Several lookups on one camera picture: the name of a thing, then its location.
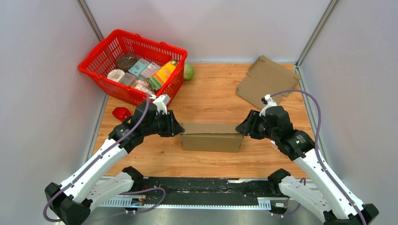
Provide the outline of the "large brown cardboard box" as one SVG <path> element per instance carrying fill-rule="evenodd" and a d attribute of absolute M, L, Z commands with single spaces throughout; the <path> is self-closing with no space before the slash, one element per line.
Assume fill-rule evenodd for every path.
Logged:
<path fill-rule="evenodd" d="M 183 123 L 181 134 L 185 151 L 239 152 L 243 135 L 230 123 Z"/>

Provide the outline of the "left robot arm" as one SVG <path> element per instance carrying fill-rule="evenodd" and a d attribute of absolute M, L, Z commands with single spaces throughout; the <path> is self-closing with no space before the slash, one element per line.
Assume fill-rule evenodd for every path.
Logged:
<path fill-rule="evenodd" d="M 117 125 L 100 149 L 60 184 L 51 182 L 45 188 L 47 203 L 43 217 L 49 222 L 81 225 L 90 213 L 110 198 L 119 195 L 144 195 L 160 187 L 144 189 L 143 175 L 132 166 L 101 184 L 97 182 L 113 165 L 131 153 L 150 135 L 174 137 L 184 132 L 172 110 L 163 103 L 146 101 Z"/>

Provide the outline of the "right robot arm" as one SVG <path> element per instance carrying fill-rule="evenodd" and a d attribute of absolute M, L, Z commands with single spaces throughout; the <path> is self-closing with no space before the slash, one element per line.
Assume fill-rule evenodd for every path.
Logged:
<path fill-rule="evenodd" d="M 294 129 L 283 107 L 273 106 L 261 112 L 251 110 L 236 131 L 252 139 L 270 139 L 305 171 L 319 190 L 314 192 L 286 170 L 279 169 L 268 177 L 271 195 L 292 197 L 325 225 L 369 225 L 379 215 L 373 204 L 365 204 L 341 182 L 323 157 L 317 157 L 312 138 Z"/>

